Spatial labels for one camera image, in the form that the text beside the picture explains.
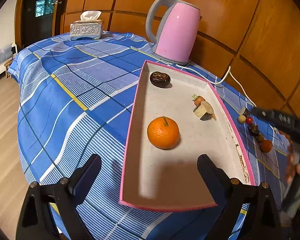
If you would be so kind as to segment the person's hand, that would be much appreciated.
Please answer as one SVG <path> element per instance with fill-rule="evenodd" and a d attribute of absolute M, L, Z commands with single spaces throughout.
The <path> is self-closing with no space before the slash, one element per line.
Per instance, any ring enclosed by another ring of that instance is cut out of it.
<path fill-rule="evenodd" d="M 283 211 L 292 219 L 300 210 L 300 144 L 293 142 L 290 135 L 279 133 L 288 140 L 288 163 L 286 168 L 287 189 L 283 200 Z"/>

